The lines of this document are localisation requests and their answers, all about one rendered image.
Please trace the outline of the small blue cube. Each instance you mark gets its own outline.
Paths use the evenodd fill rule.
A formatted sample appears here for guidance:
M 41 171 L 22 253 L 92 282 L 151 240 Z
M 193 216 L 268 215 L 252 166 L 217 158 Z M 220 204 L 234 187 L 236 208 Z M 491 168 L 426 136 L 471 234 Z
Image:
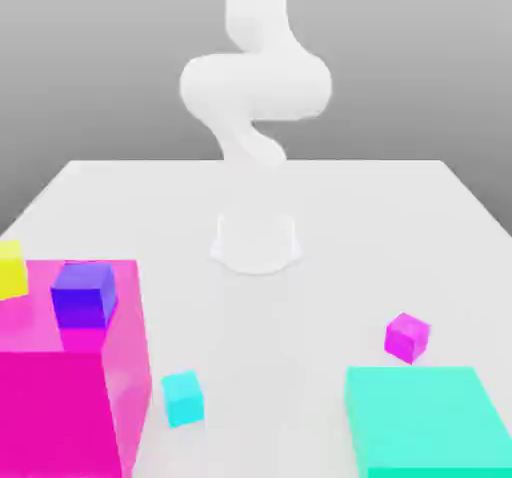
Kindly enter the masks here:
M 102 262 L 65 263 L 50 292 L 62 329 L 106 328 L 117 303 L 113 269 Z

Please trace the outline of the small yellow cube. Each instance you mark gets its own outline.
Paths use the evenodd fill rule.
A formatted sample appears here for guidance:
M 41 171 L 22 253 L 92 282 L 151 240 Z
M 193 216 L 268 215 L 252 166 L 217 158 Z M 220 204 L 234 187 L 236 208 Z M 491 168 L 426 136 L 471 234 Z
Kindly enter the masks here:
M 27 294 L 27 267 L 20 241 L 0 241 L 0 301 Z

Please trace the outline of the large pink box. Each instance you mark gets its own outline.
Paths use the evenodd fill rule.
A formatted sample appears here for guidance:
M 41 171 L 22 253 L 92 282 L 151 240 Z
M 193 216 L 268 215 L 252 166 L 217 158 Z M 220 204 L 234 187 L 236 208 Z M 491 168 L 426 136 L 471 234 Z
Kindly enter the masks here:
M 28 261 L 28 294 L 0 301 L 0 478 L 132 478 L 152 377 L 137 263 L 109 264 L 105 328 L 59 327 L 59 260 Z

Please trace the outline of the small magenta cube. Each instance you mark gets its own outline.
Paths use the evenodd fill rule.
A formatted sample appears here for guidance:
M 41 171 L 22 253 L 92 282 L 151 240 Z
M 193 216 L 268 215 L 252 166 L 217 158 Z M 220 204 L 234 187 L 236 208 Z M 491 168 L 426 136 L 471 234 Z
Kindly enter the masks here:
M 430 329 L 428 323 L 402 312 L 386 327 L 384 350 L 413 364 L 426 350 Z

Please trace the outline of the large turquoise box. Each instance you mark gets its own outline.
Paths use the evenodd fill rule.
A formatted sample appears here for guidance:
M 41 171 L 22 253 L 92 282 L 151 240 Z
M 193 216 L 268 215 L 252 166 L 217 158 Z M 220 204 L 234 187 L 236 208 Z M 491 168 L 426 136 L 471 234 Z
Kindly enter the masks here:
M 362 367 L 344 402 L 358 478 L 512 478 L 512 437 L 471 367 Z

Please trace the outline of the small cyan cube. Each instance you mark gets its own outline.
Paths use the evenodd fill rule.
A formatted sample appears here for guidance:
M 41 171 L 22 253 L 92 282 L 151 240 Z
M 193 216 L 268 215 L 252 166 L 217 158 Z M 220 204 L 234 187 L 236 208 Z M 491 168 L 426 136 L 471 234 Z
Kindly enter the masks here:
M 161 379 L 161 385 L 171 428 L 204 419 L 204 397 L 195 371 L 167 375 Z

